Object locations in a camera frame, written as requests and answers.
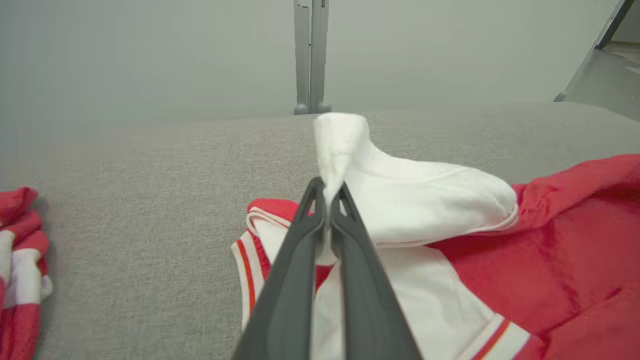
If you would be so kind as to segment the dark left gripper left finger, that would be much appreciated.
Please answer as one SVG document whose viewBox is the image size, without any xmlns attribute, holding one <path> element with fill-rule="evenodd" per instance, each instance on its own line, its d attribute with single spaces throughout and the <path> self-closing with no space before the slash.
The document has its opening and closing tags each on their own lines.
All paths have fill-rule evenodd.
<svg viewBox="0 0 640 360">
<path fill-rule="evenodd" d="M 234 360 L 311 357 L 316 253 L 325 225 L 324 183 L 307 185 L 233 354 Z"/>
</svg>

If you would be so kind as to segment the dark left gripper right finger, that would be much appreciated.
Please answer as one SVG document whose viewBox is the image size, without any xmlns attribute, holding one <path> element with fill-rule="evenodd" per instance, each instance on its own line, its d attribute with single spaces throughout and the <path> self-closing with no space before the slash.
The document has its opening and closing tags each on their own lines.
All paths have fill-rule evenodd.
<svg viewBox="0 0 640 360">
<path fill-rule="evenodd" d="M 340 262 L 346 359 L 422 359 L 347 184 L 332 200 L 330 211 L 331 248 Z"/>
</svg>

